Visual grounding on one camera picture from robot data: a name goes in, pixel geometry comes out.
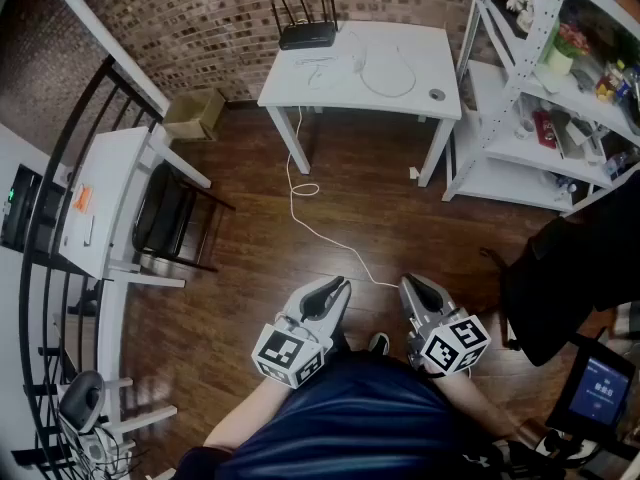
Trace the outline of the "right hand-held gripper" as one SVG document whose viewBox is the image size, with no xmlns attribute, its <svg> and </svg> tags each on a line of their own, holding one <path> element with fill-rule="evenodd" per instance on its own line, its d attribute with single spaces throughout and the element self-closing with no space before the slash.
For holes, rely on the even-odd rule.
<svg viewBox="0 0 640 480">
<path fill-rule="evenodd" d="M 436 376 L 467 370 L 491 343 L 478 317 L 456 310 L 450 294 L 432 280 L 405 274 L 400 280 L 399 293 L 403 310 L 413 326 L 408 335 L 408 361 L 414 369 L 426 360 L 435 369 Z"/>
</svg>

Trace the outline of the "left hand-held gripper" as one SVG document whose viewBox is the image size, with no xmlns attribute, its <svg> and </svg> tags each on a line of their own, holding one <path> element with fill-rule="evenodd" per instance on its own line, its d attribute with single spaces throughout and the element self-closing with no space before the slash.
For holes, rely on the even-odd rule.
<svg viewBox="0 0 640 480">
<path fill-rule="evenodd" d="M 258 371 L 288 387 L 307 382 L 325 365 L 351 292 L 343 276 L 322 277 L 295 290 L 256 342 L 251 358 Z"/>
</svg>

